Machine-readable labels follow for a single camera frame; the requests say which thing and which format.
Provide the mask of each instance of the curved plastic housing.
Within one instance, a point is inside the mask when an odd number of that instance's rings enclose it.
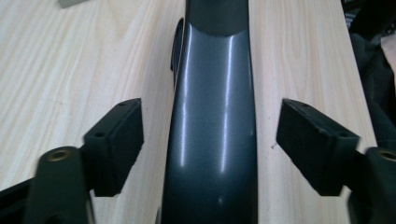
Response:
[[[221,19],[232,16],[248,21],[248,1],[202,2],[204,6],[199,7],[192,4],[197,1],[187,3],[162,224],[257,223],[257,141],[248,22],[234,34],[232,27],[213,32],[210,24],[197,28],[189,15],[216,13],[210,8],[237,2],[246,5],[240,11],[234,6],[232,14],[220,13]]]

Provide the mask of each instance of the wood grain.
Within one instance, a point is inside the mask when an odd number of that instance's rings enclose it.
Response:
[[[281,99],[310,104],[375,139],[339,1],[251,1],[261,223],[348,223],[343,198],[320,198],[276,144]]]
[[[0,2],[0,189],[82,135],[113,105],[141,97],[145,145],[120,196],[93,200],[98,223],[154,223],[161,204],[184,1]],[[260,161],[260,223],[347,223],[346,198],[322,199],[275,144],[282,97],[375,140],[338,0],[250,1]]]

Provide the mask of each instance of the black fabric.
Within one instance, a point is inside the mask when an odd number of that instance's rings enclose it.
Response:
[[[396,1],[368,0],[351,23],[350,33],[372,40],[396,20]]]
[[[394,74],[379,46],[356,34],[351,35],[351,42],[376,142],[379,147],[396,149]]]

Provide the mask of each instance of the wooden table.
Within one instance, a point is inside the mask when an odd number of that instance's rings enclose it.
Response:
[[[173,103],[169,69],[184,0],[0,2],[0,189],[35,173],[41,154],[82,145],[117,102],[141,97],[146,143],[122,194],[95,198],[98,223],[154,223]],[[260,223],[347,223],[346,195],[320,198],[276,145],[283,97],[361,136],[374,134],[339,0],[251,0]]]

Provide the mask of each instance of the screw hole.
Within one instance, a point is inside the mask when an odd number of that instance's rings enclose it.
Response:
[[[61,161],[69,157],[69,155],[70,151],[68,150],[58,150],[49,154],[48,161]]]
[[[389,151],[379,151],[379,155],[388,161],[396,161],[396,154]]]
[[[95,137],[103,137],[103,136],[105,136],[104,133],[96,133],[96,134],[95,134]]]

